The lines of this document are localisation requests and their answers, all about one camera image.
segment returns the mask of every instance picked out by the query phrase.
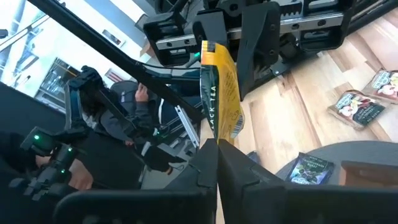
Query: snack package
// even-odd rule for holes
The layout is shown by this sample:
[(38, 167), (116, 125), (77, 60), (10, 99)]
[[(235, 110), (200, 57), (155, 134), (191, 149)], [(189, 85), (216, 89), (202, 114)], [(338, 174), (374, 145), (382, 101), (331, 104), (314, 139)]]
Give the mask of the snack package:
[(308, 185), (325, 184), (334, 169), (334, 163), (300, 152), (285, 181)]
[(335, 105), (329, 106), (328, 112), (342, 122), (361, 130), (376, 119), (384, 109), (386, 107), (379, 100), (368, 97), (358, 90), (348, 90)]
[(234, 144), (244, 125), (236, 66), (227, 48), (207, 40), (201, 45), (200, 97), (215, 139)]
[(398, 104), (398, 71), (380, 70), (362, 92), (368, 96)]

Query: wooden table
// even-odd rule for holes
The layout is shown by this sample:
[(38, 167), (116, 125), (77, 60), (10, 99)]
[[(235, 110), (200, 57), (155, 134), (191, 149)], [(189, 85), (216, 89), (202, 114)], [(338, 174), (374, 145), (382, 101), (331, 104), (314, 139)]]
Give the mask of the wooden table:
[[(246, 122), (235, 146), (257, 151), (262, 165), (277, 173), (299, 152), (359, 140), (398, 142), (398, 105), (390, 106), (368, 128), (355, 131), (326, 112), (340, 95), (362, 90), (384, 67), (398, 70), (398, 9), (348, 36), (336, 49), (321, 52), (284, 78), (248, 94), (242, 102)], [(201, 144), (212, 133), (202, 122)], [(218, 223), (223, 223), (221, 206)]]

